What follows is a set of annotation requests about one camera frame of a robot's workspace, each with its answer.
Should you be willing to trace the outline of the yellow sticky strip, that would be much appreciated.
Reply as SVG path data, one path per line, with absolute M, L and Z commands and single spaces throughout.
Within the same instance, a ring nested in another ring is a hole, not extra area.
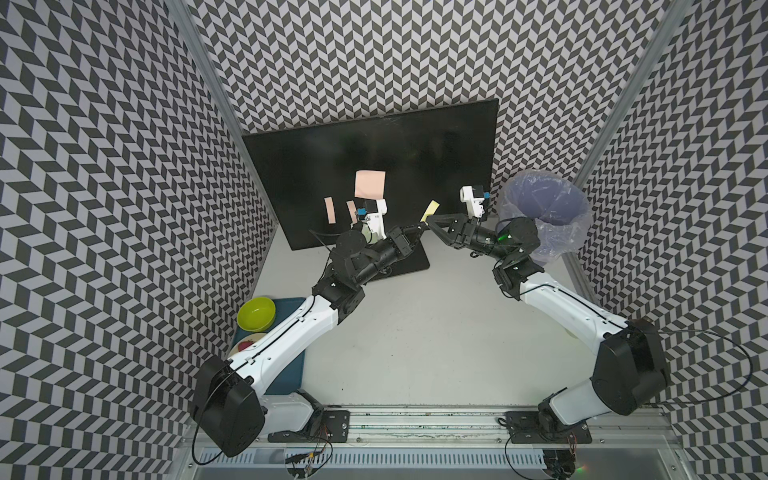
M 421 222 L 425 222 L 428 217 L 434 215 L 439 206 L 440 204 L 437 201 L 431 200 L 421 217 Z

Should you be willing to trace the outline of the large pink sticky note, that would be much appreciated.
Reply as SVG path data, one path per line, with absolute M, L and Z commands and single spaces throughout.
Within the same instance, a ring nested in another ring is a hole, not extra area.
M 354 196 L 367 200 L 382 200 L 385 181 L 385 171 L 358 170 L 355 174 Z

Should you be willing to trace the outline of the pink sticky strip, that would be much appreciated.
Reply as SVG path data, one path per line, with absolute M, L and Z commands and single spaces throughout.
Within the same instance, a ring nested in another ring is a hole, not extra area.
M 357 207 L 355 205 L 355 202 L 353 200 L 347 201 L 346 207 L 350 216 L 350 223 L 352 225 L 356 224 L 358 222 L 358 216 L 357 216 Z
M 334 225 L 336 223 L 336 214 L 335 214 L 333 199 L 331 197 L 325 197 L 324 205 L 326 210 L 327 222 L 330 225 Z

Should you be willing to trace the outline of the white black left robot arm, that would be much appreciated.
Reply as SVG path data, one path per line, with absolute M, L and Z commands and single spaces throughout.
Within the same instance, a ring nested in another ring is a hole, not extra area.
M 201 364 L 190 404 L 196 430 L 227 457 L 250 446 L 276 411 L 261 399 L 276 377 L 350 316 L 365 297 L 363 287 L 408 258 L 426 230 L 423 222 L 395 227 L 374 243 L 357 228 L 341 234 L 311 294 L 286 320 L 232 358 L 212 356 Z

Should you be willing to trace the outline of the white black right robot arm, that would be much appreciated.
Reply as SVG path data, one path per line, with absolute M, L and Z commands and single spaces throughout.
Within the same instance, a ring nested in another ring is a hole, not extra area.
M 499 230 L 491 230 L 466 214 L 431 215 L 426 225 L 447 246 L 493 258 L 493 277 L 503 295 L 545 313 L 594 355 L 588 379 L 539 404 L 542 431 L 554 435 L 606 413 L 628 416 L 670 386 L 657 327 L 611 314 L 547 274 L 532 258 L 540 245 L 534 220 L 504 220 Z

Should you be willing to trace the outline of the black computer monitor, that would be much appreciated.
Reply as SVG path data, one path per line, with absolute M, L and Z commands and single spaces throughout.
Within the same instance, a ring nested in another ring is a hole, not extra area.
M 463 213 L 460 189 L 491 189 L 496 99 L 246 135 L 252 158 L 292 250 L 333 245 L 348 230 L 346 202 L 358 170 L 386 172 L 384 225 L 416 223 L 431 200 Z M 324 198 L 334 202 L 327 222 Z

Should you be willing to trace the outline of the blue bin with plastic liner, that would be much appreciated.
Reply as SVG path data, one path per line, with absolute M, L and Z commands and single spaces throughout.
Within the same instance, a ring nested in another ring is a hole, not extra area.
M 540 245 L 531 257 L 539 265 L 582 248 L 593 223 L 586 194 L 570 181 L 543 170 L 525 170 L 511 177 L 500 189 L 496 207 L 497 230 L 513 218 L 535 222 Z

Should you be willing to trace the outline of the lime green bowl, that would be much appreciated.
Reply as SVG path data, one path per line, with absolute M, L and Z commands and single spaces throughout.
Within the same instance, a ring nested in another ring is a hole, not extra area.
M 245 331 L 261 333 L 274 323 L 276 305 L 268 297 L 256 297 L 244 303 L 237 313 L 237 324 Z

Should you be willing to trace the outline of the cream plate with red centre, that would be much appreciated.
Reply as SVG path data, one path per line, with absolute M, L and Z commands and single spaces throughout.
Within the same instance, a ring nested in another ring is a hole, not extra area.
M 252 346 L 252 345 L 256 344 L 257 342 L 259 342 L 264 336 L 265 336 L 265 333 L 258 332 L 258 333 L 252 333 L 252 334 L 250 334 L 248 336 L 245 336 L 245 337 L 243 337 L 243 338 L 241 338 L 239 340 L 236 340 L 234 342 L 234 345 L 231 348 L 228 356 L 232 357 L 235 354 L 246 350 L 250 346 Z

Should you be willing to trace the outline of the aluminium corner post right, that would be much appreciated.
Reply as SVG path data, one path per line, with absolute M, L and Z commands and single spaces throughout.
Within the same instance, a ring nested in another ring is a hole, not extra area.
M 685 16 L 692 5 L 692 0 L 675 0 L 670 3 L 573 180 L 573 184 L 578 188 L 582 190 L 586 188 L 599 161 L 607 151 L 625 117 L 629 114 L 632 105 L 650 78 L 665 49 L 672 41 L 675 32 L 684 23 Z

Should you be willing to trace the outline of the aluminium corner post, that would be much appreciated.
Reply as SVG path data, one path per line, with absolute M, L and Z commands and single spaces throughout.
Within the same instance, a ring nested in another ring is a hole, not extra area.
M 272 219 L 277 222 L 278 219 L 276 212 L 267 196 L 263 182 L 258 175 L 252 158 L 243 141 L 243 131 L 240 122 L 235 115 L 235 111 L 230 103 L 230 99 L 222 86 L 219 75 L 214 68 L 213 62 L 208 55 L 208 51 L 205 48 L 201 36 L 199 35 L 188 3 L 181 0 L 168 0 L 165 1 L 165 5 L 168 8 L 170 18 L 173 20 L 174 24 L 179 30 L 179 35 L 187 47 L 189 56 L 197 66 L 203 83 L 210 92 L 212 101 L 215 103 L 219 111 L 226 130 L 232 137 L 232 141 L 241 157 L 241 163 L 250 173 L 250 176 L 255 185 L 255 189 L 263 198 L 263 202 L 268 213 Z
M 675 32 L 684 23 L 685 16 L 692 5 L 692 0 L 675 0 L 670 3 L 573 180 L 573 184 L 578 188 L 582 190 L 586 188 L 599 161 L 607 151 L 625 117 L 629 114 L 632 105 L 650 78 L 665 49 L 672 41 Z

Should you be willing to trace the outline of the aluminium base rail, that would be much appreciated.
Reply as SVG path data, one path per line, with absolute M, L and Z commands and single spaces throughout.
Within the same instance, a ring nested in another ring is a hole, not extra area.
M 328 414 L 345 441 L 259 438 L 234 457 L 187 434 L 170 479 L 692 479 L 665 415 L 603 415 L 553 443 L 503 406 L 342 406 Z

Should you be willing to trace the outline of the aluminium corner post left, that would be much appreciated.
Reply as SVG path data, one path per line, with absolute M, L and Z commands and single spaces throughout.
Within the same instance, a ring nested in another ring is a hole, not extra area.
M 215 103 L 219 111 L 226 130 L 232 137 L 232 141 L 241 157 L 241 163 L 250 173 L 250 176 L 255 185 L 255 189 L 263 198 L 263 202 L 268 213 L 272 219 L 277 222 L 278 219 L 276 212 L 267 196 L 263 182 L 258 175 L 252 158 L 243 141 L 243 131 L 240 122 L 235 115 L 235 111 L 230 103 L 230 99 L 222 86 L 219 75 L 214 68 L 213 62 L 208 55 L 208 51 L 205 48 L 201 36 L 199 35 L 188 3 L 181 0 L 168 0 L 165 1 L 165 5 L 168 8 L 170 18 L 173 20 L 174 24 L 179 30 L 179 35 L 187 47 L 189 56 L 197 66 L 203 83 L 210 92 L 212 101 Z

